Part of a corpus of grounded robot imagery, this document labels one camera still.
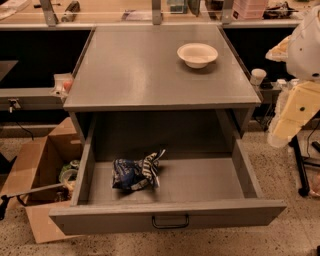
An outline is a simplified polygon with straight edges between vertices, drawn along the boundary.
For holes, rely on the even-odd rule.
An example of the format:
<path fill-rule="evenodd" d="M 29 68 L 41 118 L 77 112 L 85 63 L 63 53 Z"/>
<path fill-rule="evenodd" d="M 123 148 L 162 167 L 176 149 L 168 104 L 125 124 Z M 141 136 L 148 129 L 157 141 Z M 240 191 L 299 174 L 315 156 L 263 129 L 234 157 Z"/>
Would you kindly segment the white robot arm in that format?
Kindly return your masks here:
<path fill-rule="evenodd" d="M 279 94 L 268 128 L 268 143 L 281 148 L 320 110 L 320 6 L 313 7 L 266 58 L 285 62 L 287 73 L 298 80 Z"/>

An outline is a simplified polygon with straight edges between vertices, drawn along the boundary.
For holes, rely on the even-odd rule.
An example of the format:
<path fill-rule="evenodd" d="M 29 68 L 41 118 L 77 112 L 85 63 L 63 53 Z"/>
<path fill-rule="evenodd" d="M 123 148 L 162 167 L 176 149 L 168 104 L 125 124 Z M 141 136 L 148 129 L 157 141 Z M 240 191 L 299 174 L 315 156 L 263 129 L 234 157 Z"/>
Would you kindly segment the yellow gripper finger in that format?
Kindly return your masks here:
<path fill-rule="evenodd" d="M 300 82 L 284 89 L 278 97 L 267 142 L 276 148 L 284 147 L 320 110 L 320 84 Z"/>
<path fill-rule="evenodd" d="M 265 58 L 271 61 L 285 62 L 288 58 L 287 47 L 289 40 L 289 36 L 284 38 L 280 43 L 266 53 Z"/>

